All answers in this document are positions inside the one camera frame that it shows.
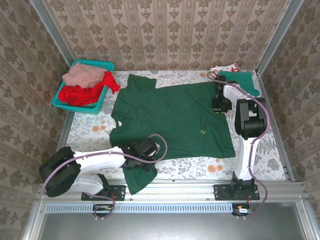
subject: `red cloth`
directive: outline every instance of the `red cloth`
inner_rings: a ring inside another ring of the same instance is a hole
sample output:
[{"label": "red cloth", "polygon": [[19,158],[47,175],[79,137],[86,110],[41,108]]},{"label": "red cloth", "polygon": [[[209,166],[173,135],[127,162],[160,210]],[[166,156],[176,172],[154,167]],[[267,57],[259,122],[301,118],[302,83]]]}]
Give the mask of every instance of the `red cloth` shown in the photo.
[{"label": "red cloth", "polygon": [[63,103],[67,103],[70,106],[75,107],[93,104],[99,100],[105,85],[112,90],[113,94],[120,89],[120,85],[116,83],[112,73],[110,71],[106,71],[102,81],[94,87],[81,88],[79,85],[64,86],[58,94],[58,99]]}]

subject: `green cloth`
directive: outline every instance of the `green cloth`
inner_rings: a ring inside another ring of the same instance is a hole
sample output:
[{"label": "green cloth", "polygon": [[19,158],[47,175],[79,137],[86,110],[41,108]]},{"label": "green cloth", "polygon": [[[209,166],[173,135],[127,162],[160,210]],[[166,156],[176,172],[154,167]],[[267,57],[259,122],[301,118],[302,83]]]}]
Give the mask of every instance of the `green cloth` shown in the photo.
[{"label": "green cloth", "polygon": [[220,75],[225,75],[226,81],[237,81],[240,87],[252,96],[259,96],[260,92],[255,89],[251,72],[231,72],[221,71]]},{"label": "green cloth", "polygon": [[[216,97],[214,82],[156,89],[156,81],[129,75],[128,86],[119,91],[111,114],[116,122],[110,133],[112,146],[140,142],[151,134],[160,134],[168,145],[164,159],[235,156],[226,117],[214,113],[211,107],[211,100]],[[155,156],[159,158],[165,146],[161,139],[153,139],[161,146]],[[133,193],[153,179],[152,174],[138,168],[131,169],[130,174],[124,169],[124,175]]]}]

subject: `floral tablecloth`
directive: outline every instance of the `floral tablecloth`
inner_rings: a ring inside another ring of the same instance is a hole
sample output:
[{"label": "floral tablecloth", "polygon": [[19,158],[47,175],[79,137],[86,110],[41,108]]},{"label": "floral tablecloth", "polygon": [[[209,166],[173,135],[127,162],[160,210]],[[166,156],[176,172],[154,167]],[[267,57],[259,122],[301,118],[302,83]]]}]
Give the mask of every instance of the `floral tablecloth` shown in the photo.
[{"label": "floral tablecloth", "polygon": [[[156,88],[207,82],[205,70],[176,70],[176,71],[118,71],[114,78],[122,88],[127,86],[129,74],[157,79]],[[257,76],[252,73],[254,87],[258,90]],[[118,93],[112,94],[109,90],[104,99],[102,109],[98,115],[76,112],[67,140],[67,145],[73,151],[90,152],[111,148],[109,133],[116,127],[111,117],[113,106]],[[234,128],[235,108],[226,114],[232,143],[236,157],[190,157],[165,160],[155,166],[158,170],[157,179],[196,179],[196,180],[229,180],[237,165],[239,152],[239,138]],[[122,168],[105,168],[98,171],[109,179],[123,179]],[[254,173],[261,180],[285,180],[279,152],[274,135],[269,130],[257,147],[254,162]]]}]

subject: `teal laundry basket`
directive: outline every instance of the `teal laundry basket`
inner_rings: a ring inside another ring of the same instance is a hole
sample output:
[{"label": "teal laundry basket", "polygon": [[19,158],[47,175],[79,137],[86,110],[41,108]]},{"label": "teal laundry basket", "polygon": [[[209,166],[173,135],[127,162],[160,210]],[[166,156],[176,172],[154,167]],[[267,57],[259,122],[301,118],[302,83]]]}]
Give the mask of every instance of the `teal laundry basket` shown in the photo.
[{"label": "teal laundry basket", "polygon": [[[96,60],[86,60],[86,59],[79,59],[79,60],[75,60],[71,67],[72,68],[76,63],[81,63],[81,64],[86,64],[92,67],[97,67],[97,68],[103,68],[103,69],[107,69],[108,71],[112,72],[115,68],[115,65],[112,62],[107,62],[107,61],[96,61]],[[52,105],[57,107],[57,108],[61,108],[61,109],[65,109],[69,112],[80,112],[80,113],[86,113],[86,114],[98,114],[100,112],[100,109],[102,107],[102,104],[104,102],[104,98],[106,96],[106,93],[108,91],[108,87],[104,86],[101,95],[99,97],[99,100],[97,102],[91,103],[89,105],[86,106],[70,106],[69,104],[62,102],[58,99],[58,95],[60,90],[65,86],[65,82],[63,81],[58,89],[58,91],[56,92],[53,100],[52,100]]]}]

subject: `wall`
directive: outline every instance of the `wall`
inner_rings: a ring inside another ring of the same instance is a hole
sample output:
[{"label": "wall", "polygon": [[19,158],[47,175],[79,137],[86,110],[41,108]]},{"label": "wall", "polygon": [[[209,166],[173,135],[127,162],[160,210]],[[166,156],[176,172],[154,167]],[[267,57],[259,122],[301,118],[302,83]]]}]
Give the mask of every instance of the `wall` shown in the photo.
[{"label": "wall", "polygon": [[68,69],[28,0],[0,1],[0,239],[19,239],[65,113],[51,106]]},{"label": "wall", "polygon": [[305,0],[262,75],[295,177],[320,219],[320,1]]},{"label": "wall", "polygon": [[289,0],[44,0],[73,58],[116,70],[254,69]]}]

